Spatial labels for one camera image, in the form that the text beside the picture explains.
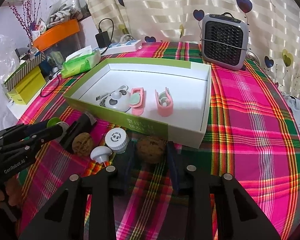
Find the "person's left hand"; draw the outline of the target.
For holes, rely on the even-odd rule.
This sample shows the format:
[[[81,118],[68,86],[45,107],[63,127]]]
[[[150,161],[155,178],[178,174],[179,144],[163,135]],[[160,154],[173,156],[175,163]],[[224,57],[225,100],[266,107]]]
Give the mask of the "person's left hand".
[[[2,191],[0,189],[0,202],[5,200],[5,194],[8,196],[8,203],[10,206],[19,206],[22,200],[21,184],[19,183],[17,177],[12,177],[7,182],[5,182],[5,189]]]

